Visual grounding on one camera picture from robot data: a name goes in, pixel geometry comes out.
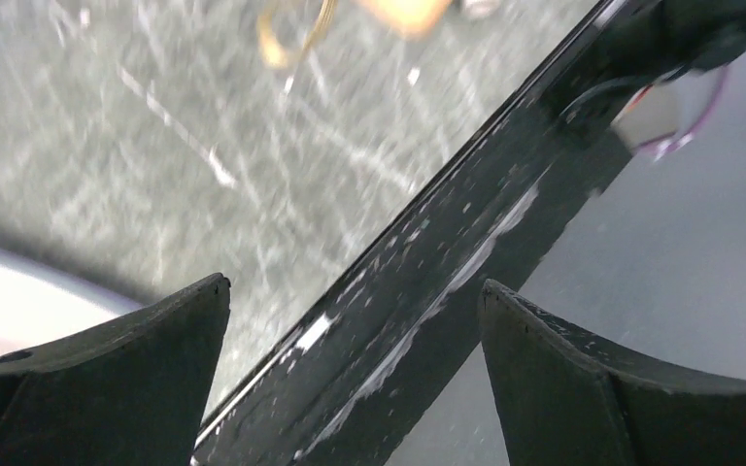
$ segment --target white paint speck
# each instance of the white paint speck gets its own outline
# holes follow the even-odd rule
[[[422,233],[422,230],[417,228],[413,233],[410,234],[410,236],[407,237],[406,240],[404,240],[405,243],[412,243],[414,240],[419,238],[419,234]]]
[[[233,175],[224,168],[224,165],[216,155],[216,148],[210,148],[210,152],[207,154],[207,164],[213,169],[213,175],[216,177],[216,181],[222,186],[233,187],[236,185],[236,179]]]
[[[86,29],[89,26],[89,10],[87,8],[82,8],[79,11],[79,23],[82,29]]]
[[[336,298],[336,302],[340,302],[344,297],[349,293],[352,289],[356,287],[357,284],[361,283],[361,280],[364,279],[364,276],[367,275],[367,270],[362,270],[361,273],[356,275],[356,277],[353,279],[352,282],[348,285],[347,288],[345,288],[344,291],[342,291],[342,294],[339,295],[338,298]]]
[[[310,328],[304,332],[304,334],[296,341],[295,347],[307,352],[316,342],[327,333],[330,329],[330,325],[333,324],[333,320],[325,314],[319,316]]]
[[[419,75],[422,72],[419,70],[419,68],[411,68],[410,72],[407,74],[407,82],[410,83],[410,85],[415,85],[416,81],[419,80]]]

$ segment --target metal part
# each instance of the metal part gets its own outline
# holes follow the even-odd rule
[[[187,466],[228,305],[229,281],[216,274],[140,311],[0,357],[0,466]]]
[[[746,464],[746,381],[619,346],[497,282],[479,302],[513,464]]]

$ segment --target concrete floor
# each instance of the concrete floor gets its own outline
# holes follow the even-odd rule
[[[151,302],[233,281],[217,404],[593,0],[450,12],[407,43],[353,2],[265,69],[254,0],[0,0],[0,246]],[[280,20],[301,37],[316,1]]]

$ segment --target yellow object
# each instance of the yellow object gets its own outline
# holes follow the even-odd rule
[[[386,23],[402,36],[416,38],[424,35],[444,15],[452,0],[357,0],[379,20]],[[322,9],[316,24],[298,50],[286,49],[273,32],[273,16],[283,7],[289,7],[294,0],[271,0],[270,5],[259,15],[255,24],[258,46],[264,63],[270,68],[287,68],[307,54],[313,46],[324,38],[338,0],[322,0]]]
[[[299,61],[307,54],[313,46],[324,38],[330,23],[333,21],[333,14],[336,11],[338,0],[322,0],[322,9],[319,11],[319,17],[316,18],[316,24],[310,34],[304,39],[304,43],[298,50],[288,50],[279,42],[276,33],[273,32],[273,16],[282,9],[285,0],[272,0],[272,3],[258,16],[255,23],[255,29],[258,33],[258,46],[261,49],[261,57],[264,63],[270,68],[287,68]]]

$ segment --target wire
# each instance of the wire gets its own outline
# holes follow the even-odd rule
[[[270,68],[287,68],[307,55],[310,49],[327,34],[327,29],[329,29],[330,23],[333,21],[333,15],[336,13],[338,0],[322,0],[319,17],[316,18],[313,29],[311,29],[310,34],[307,35],[304,43],[302,43],[302,46],[298,50],[286,49],[279,42],[276,33],[273,32],[273,17],[283,7],[289,7],[292,3],[293,1],[272,0],[255,22],[255,31],[258,36],[258,47],[261,50],[261,58]]]
[[[599,83],[586,90],[585,92],[582,92],[581,94],[579,94],[579,97],[573,99],[573,102],[567,104],[567,107],[559,112],[559,119],[570,122],[575,117],[575,115],[572,114],[577,107],[588,103],[599,95],[617,89],[641,89],[649,85],[667,83],[678,79],[679,77],[687,73],[689,69],[690,68],[687,66],[679,66],[655,79],[647,78],[644,76],[626,76],[623,78],[614,78],[604,83]]]

